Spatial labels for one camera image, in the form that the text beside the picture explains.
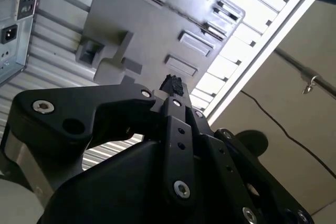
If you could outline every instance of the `ceiling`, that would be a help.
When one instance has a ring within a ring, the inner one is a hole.
[[[315,2],[279,46],[334,86],[335,16],[336,6]],[[300,74],[272,54],[243,90],[336,172],[336,101],[319,88],[302,95],[304,87]],[[221,127],[264,132],[269,147],[260,161],[311,214],[336,200],[335,180],[242,93],[212,125]]]

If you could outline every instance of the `corrugated metal wall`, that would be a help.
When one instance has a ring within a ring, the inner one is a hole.
[[[95,86],[95,70],[77,64],[77,50],[92,0],[40,0],[30,42],[27,69],[0,88],[0,137],[14,96],[24,90]],[[139,142],[108,143],[89,150],[87,169]]]

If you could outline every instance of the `screw hole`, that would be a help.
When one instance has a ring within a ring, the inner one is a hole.
[[[229,171],[229,172],[233,172],[232,168],[230,166],[226,166],[226,169]]]
[[[65,119],[62,126],[66,132],[72,135],[79,135],[85,131],[84,124],[77,119]]]
[[[180,133],[183,134],[183,135],[184,135],[184,133],[185,133],[185,131],[184,131],[183,129],[181,129],[181,128],[178,128],[178,132],[180,132]]]
[[[178,143],[177,145],[181,150],[185,150],[185,145],[184,144]]]

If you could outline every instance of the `power supply socket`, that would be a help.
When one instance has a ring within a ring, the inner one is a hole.
[[[17,25],[10,26],[1,30],[1,44],[6,44],[16,39]]]

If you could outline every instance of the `metal hook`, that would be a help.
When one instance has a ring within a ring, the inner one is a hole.
[[[314,80],[319,77],[319,76],[314,76],[313,78],[311,78],[310,83],[307,83],[306,88],[303,90],[302,94],[308,94],[313,90],[313,87],[316,85],[316,83],[314,82]]]

